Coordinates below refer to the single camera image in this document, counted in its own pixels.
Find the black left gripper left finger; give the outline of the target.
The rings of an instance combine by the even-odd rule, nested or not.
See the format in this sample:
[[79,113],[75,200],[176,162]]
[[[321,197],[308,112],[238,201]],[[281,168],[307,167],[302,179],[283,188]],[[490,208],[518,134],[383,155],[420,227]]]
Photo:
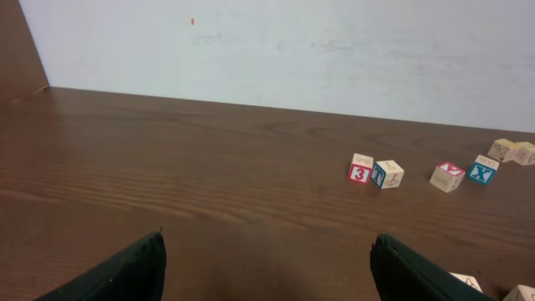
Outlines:
[[165,275],[164,238],[153,232],[38,299],[161,301]]

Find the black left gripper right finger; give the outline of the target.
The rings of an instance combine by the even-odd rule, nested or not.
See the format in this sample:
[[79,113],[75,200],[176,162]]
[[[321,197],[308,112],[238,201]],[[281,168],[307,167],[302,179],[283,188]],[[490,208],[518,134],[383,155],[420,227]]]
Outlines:
[[386,233],[373,243],[369,264],[383,300],[492,301]]

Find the wooden block with dots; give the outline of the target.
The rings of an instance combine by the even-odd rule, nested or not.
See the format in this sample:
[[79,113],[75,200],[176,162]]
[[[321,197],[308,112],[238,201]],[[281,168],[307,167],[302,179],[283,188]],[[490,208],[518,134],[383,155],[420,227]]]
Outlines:
[[451,273],[451,275],[461,280],[464,284],[470,286],[471,288],[474,288],[475,290],[482,292],[482,289],[479,283],[474,277],[469,276],[469,275],[459,274],[459,273]]

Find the wooden block green edge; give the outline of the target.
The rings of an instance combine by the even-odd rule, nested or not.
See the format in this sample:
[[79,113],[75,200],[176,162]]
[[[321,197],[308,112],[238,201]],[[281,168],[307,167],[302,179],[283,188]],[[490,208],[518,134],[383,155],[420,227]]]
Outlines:
[[519,284],[502,301],[535,301],[535,288]]

